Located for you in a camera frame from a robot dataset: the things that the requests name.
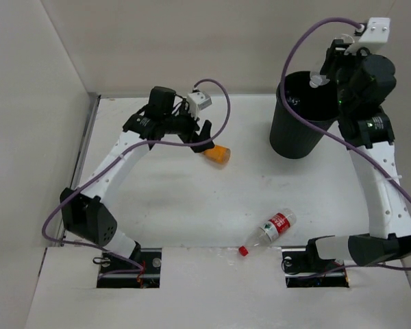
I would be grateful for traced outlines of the orange juice bottle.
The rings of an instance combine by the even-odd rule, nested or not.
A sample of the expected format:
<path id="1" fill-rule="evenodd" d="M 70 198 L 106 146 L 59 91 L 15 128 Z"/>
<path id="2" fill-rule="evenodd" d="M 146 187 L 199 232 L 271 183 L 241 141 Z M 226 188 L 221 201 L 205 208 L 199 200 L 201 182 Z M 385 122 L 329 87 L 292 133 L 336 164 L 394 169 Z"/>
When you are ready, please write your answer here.
<path id="1" fill-rule="evenodd" d="M 202 154 L 210 162 L 225 166 L 231 157 L 231 150 L 221 145 L 215 145 L 212 149 L 207 149 Z"/>

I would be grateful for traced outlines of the clear crushed plastic bottle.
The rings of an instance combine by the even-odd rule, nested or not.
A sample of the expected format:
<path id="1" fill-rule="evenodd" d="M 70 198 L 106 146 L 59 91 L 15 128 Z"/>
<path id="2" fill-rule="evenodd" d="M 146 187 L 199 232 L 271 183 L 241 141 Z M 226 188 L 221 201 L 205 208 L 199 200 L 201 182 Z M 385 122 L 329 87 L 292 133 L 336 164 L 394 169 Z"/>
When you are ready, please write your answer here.
<path id="1" fill-rule="evenodd" d="M 326 75 L 322 75 L 318 71 L 310 71 L 309 73 L 309 85 L 311 88 L 318 88 L 329 83 L 329 79 Z"/>

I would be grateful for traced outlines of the blue label water bottle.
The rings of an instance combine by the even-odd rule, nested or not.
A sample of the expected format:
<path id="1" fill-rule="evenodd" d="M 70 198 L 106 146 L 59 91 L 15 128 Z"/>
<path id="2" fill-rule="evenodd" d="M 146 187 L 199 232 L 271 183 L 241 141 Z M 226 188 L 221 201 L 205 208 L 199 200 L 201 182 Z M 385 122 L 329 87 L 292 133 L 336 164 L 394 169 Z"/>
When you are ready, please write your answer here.
<path id="1" fill-rule="evenodd" d="M 300 109 L 304 106 L 304 101 L 299 96 L 286 95 L 286 101 L 288 105 L 296 112 L 300 111 Z"/>

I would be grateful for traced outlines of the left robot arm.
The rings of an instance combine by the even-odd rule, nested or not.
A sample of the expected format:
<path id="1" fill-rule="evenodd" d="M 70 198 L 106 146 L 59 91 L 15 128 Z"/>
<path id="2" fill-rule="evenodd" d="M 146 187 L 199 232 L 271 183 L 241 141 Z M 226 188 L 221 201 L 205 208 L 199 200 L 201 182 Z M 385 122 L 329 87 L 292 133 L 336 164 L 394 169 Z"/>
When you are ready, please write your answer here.
<path id="1" fill-rule="evenodd" d="M 125 273 L 140 265 L 140 246 L 122 232 L 109 208 L 134 165 L 167 134 L 179 136 L 195 153 L 212 149 L 212 124 L 199 125 L 198 114 L 211 106 L 211 97 L 193 90 L 175 106 L 173 89 L 155 86 L 149 100 L 124 123 L 109 154 L 82 186 L 66 188 L 60 195 L 64 228 L 76 236 L 117 254 L 116 264 Z"/>

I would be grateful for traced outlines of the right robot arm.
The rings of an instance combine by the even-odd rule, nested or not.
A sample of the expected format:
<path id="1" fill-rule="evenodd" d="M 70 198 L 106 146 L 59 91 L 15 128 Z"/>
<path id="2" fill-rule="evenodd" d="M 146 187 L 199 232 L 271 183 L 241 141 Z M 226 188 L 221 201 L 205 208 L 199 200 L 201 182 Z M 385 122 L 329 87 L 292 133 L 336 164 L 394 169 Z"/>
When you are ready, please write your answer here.
<path id="1" fill-rule="evenodd" d="M 303 260 L 312 271 L 322 270 L 329 260 L 371 266 L 411 255 L 411 216 L 398 190 L 395 136 L 382 109 L 397 83 L 395 66 L 367 47 L 352 48 L 333 40 L 321 74 L 336 87 L 340 134 L 364 192 L 369 231 L 309 240 Z"/>

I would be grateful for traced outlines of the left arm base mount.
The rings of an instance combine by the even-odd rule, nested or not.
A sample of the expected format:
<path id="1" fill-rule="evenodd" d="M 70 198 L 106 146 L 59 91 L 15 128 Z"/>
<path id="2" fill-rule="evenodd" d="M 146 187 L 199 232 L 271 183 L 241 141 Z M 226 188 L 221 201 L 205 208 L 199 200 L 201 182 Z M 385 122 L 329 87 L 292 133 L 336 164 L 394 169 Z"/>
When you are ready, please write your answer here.
<path id="1" fill-rule="evenodd" d="M 108 253 L 94 257 L 99 266 L 98 289 L 158 289 L 162 269 L 162 249 L 141 249 L 142 270 Z"/>

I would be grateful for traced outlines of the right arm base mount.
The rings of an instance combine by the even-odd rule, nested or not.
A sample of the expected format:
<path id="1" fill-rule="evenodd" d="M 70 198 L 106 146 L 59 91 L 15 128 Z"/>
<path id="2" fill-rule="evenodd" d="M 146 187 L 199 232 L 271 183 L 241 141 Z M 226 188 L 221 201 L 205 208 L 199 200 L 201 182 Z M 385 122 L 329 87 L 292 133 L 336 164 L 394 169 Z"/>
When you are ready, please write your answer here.
<path id="1" fill-rule="evenodd" d="M 305 247 L 282 248 L 287 288 L 349 288 L 343 260 L 320 259 Z"/>

